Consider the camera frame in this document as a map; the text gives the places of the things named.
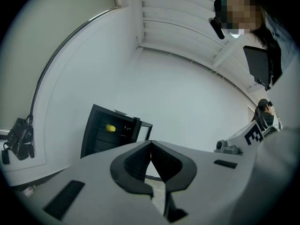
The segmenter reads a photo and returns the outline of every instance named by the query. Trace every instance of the black stripe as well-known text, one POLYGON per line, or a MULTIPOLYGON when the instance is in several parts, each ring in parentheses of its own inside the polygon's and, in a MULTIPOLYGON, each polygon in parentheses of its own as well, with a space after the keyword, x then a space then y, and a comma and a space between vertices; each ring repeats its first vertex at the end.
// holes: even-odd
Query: black stripe
POLYGON ((7 139, 8 139, 7 135, 0 134, 0 140, 7 140, 7 139))
POLYGON ((218 165, 233 168, 233 169, 235 169, 236 166, 238 165, 237 163, 227 162, 227 161, 223 161, 223 160, 216 160, 216 161, 214 161, 214 164, 218 164, 218 165))
POLYGON ((145 178, 146 178, 146 179, 149 179, 149 180, 160 181, 160 182, 163 181, 161 178, 153 177, 153 176, 149 176, 149 175, 146 175, 145 178))
POLYGON ((83 186, 83 182, 70 181, 44 208, 44 211, 52 217, 61 220, 83 186))

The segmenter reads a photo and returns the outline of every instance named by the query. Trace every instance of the white floor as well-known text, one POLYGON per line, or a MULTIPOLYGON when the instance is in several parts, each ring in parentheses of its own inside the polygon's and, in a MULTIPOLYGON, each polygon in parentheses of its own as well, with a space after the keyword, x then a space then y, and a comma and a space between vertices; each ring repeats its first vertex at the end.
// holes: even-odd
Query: white floor
POLYGON ((153 187, 152 202, 163 215, 165 209, 165 184, 160 181, 145 179, 145 183, 153 187))

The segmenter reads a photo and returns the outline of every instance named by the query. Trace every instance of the black monitor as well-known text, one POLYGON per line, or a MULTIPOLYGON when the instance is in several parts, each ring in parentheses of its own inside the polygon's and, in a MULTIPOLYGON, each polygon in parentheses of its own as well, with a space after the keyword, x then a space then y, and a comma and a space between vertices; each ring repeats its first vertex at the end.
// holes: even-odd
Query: black monitor
POLYGON ((243 47, 250 74, 254 81, 269 90, 269 84, 274 84, 281 76, 281 52, 278 45, 270 45, 268 50, 244 46, 243 47))
POLYGON ((139 118, 130 118, 125 113, 113 112, 94 104, 83 136, 81 158, 135 143, 138 139, 148 140, 152 126, 139 118))

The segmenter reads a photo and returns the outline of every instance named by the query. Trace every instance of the white surface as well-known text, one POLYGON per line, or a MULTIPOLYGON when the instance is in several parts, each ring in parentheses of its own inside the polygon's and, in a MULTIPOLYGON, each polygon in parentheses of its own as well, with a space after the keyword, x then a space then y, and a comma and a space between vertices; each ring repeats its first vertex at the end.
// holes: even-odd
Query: white surface
MULTIPOLYGON (((248 94, 247 89, 256 83, 242 48, 260 45, 249 34, 234 39, 225 31, 225 39, 219 39, 209 23, 215 16, 213 3, 214 0, 142 0, 140 19, 144 21, 145 34, 140 46, 179 54, 212 70, 221 68, 225 78, 248 94)), ((249 94, 254 103, 262 98, 256 93, 249 94)))
POLYGON ((254 93, 256 91, 264 89, 264 86, 260 84, 255 84, 254 86, 247 89, 248 94, 254 93))
POLYGON ((257 125, 257 122, 254 120, 251 123, 249 123, 246 127, 243 127, 240 131, 238 131, 236 134, 234 134, 233 136, 231 136, 230 138, 227 139, 227 146, 228 147, 236 146, 237 148, 239 148, 240 152, 245 153, 245 151, 247 151, 247 148, 249 146, 252 146, 253 144, 259 144, 264 139, 263 133, 260 129, 259 129, 259 132, 261 134, 254 131, 253 132, 254 137, 249 137, 250 144, 248 144, 248 142, 245 139, 245 135, 249 131, 251 131, 253 127, 256 127, 256 126, 258 126, 258 125, 257 125))
MULTIPOLYGON (((0 150, 3 150, 3 143, 6 142, 5 140, 0 140, 0 150)), ((9 171, 16 171, 24 168, 34 167, 46 164, 45 159, 45 153, 44 153, 44 146, 35 146, 35 157, 31 158, 28 156, 28 158, 24 160, 19 160, 15 154, 8 150, 8 156, 9 156, 9 164, 3 164, 2 162, 2 156, 0 156, 0 168, 3 172, 9 172, 9 171)))
POLYGON ((80 159, 93 104, 113 109, 116 88, 135 52, 131 9, 98 18, 61 50, 44 78, 35 104, 35 146, 46 165, 5 172, 11 186, 60 171, 80 159))
POLYGON ((139 132, 139 136, 137 137, 137 142, 140 141, 145 141, 145 138, 147 136, 149 127, 141 127, 140 132, 139 132))
POLYGON ((0 128, 26 118, 38 78, 50 56, 74 30, 115 7, 114 0, 29 0, 0 51, 0 128))
POLYGON ((135 24, 136 47, 144 40, 142 0, 131 0, 135 24))
POLYGON ((254 112, 248 107, 248 122, 250 123, 254 117, 254 112))
MULTIPOLYGON (((192 159, 197 167, 197 173, 189 186, 185 190, 172 193, 176 207, 188 214, 176 224, 226 224, 227 220, 222 221, 220 214, 214 217, 218 222, 203 221, 218 209, 231 207, 240 196, 251 175, 258 143, 247 146, 243 156, 234 156, 158 142, 192 159), (237 163, 237 167, 232 169, 214 164, 217 159, 237 163)), ((71 180, 78 180, 85 185, 62 218, 64 224, 91 225, 98 224, 99 221, 108 225, 169 224, 148 195, 128 193, 111 177, 111 162, 120 154, 142 143, 132 143, 84 157, 40 187, 30 198, 30 202, 35 204, 37 209, 41 209, 71 180)))
MULTIPOLYGON (((150 140, 213 151, 248 124, 252 102, 195 62, 144 49, 128 75, 114 108, 153 124, 150 140)), ((159 176, 152 165, 147 174, 159 176)))
POLYGON ((299 129, 283 129, 262 141, 247 186, 232 212, 232 223, 228 224, 257 224, 276 202, 281 202, 279 198, 299 169, 299 144, 299 129))
POLYGON ((165 184, 162 181, 145 179, 145 183, 153 188, 154 196, 152 198, 153 205, 156 206, 161 215, 165 210, 165 184))
POLYGON ((285 128, 300 127, 300 54, 294 56, 268 96, 285 128))

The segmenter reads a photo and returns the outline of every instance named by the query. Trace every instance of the dark hair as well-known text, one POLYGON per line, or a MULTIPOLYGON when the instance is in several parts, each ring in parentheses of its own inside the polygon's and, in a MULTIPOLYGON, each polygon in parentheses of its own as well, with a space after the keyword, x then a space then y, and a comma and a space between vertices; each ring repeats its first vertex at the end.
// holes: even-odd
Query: dark hair
MULTIPOLYGON (((293 38, 298 47, 300 47, 299 26, 296 20, 293 20, 297 15, 299 3, 298 0, 255 0, 268 15, 279 25, 281 25, 293 38)), ((274 42, 270 31, 265 25, 260 29, 252 31, 260 43, 268 48, 269 44, 274 42)))
POLYGON ((264 131, 268 128, 264 118, 263 118, 263 112, 265 111, 267 105, 263 106, 263 107, 259 107, 257 106, 256 109, 255 109, 255 113, 254 113, 254 117, 253 119, 251 120, 252 121, 256 121, 259 128, 264 131))

